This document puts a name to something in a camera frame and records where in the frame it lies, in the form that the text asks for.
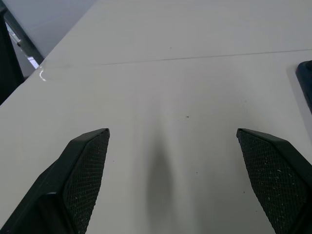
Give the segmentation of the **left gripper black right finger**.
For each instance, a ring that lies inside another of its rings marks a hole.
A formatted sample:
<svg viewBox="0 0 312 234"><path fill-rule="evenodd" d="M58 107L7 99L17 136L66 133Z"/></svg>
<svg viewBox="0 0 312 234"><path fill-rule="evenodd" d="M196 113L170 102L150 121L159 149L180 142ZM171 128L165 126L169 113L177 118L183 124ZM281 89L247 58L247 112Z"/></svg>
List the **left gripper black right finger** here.
<svg viewBox="0 0 312 234"><path fill-rule="evenodd" d="M312 165L286 140L239 128L249 180L276 234L312 234Z"/></svg>

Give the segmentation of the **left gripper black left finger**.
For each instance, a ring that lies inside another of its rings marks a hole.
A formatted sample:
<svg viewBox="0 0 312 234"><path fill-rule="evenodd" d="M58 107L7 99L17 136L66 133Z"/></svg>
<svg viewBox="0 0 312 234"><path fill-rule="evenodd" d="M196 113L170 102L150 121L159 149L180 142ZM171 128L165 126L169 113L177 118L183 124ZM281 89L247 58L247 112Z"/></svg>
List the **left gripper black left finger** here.
<svg viewBox="0 0 312 234"><path fill-rule="evenodd" d="M100 191L109 138L109 129L98 129L72 139L38 176L0 234L85 234Z"/></svg>

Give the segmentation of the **dark grey slanted frame bar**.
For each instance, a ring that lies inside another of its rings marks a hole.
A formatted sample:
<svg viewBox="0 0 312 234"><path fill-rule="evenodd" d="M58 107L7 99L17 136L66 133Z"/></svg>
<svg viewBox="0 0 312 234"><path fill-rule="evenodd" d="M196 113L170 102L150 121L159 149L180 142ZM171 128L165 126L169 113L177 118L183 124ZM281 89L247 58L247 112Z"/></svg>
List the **dark grey slanted frame bar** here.
<svg viewBox="0 0 312 234"><path fill-rule="evenodd" d="M4 22L14 45L24 53L32 66L37 69L44 60L43 56L9 11L3 0L0 0L0 8L4 8Z"/></svg>

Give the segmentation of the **dark blue smartphone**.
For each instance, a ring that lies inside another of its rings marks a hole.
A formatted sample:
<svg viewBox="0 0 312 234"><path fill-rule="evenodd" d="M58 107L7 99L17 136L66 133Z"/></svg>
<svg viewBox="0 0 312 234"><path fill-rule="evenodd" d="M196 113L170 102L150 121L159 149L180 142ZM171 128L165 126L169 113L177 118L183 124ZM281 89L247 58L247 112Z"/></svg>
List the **dark blue smartphone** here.
<svg viewBox="0 0 312 234"><path fill-rule="evenodd" d="M296 69L296 76L312 113L312 60L300 63Z"/></svg>

